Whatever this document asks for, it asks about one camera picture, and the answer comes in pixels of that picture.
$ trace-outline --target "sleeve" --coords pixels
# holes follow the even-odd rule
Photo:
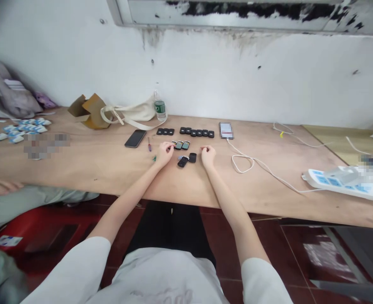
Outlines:
[[[241,266],[245,304],[293,304],[281,278],[268,262],[249,258]]]
[[[109,251],[101,236],[79,243],[21,304],[85,303],[99,289]]]

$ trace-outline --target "white wall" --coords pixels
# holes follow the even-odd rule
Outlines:
[[[373,124],[369,37],[148,32],[114,25],[101,0],[2,0],[0,60],[64,106],[94,92],[137,104],[159,82],[170,114]]]

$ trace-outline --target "white t-shirt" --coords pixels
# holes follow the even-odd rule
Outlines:
[[[162,248],[129,253],[112,284],[98,291],[109,251],[110,242],[98,236],[76,245],[21,304],[228,303],[212,262]],[[241,274],[245,304],[292,304],[268,262],[247,259]]]

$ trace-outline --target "black pants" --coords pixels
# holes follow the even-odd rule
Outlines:
[[[136,249],[148,247],[188,251],[216,267],[197,206],[149,202],[123,260]]]

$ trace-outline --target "cardboard box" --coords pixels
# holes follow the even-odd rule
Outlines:
[[[105,105],[104,101],[97,94],[93,94],[89,99],[81,95],[71,104],[68,112],[75,117],[75,122],[81,122],[90,129],[106,129],[110,124],[105,122],[101,116],[101,108]],[[107,119],[112,118],[110,112],[106,112],[105,115]]]

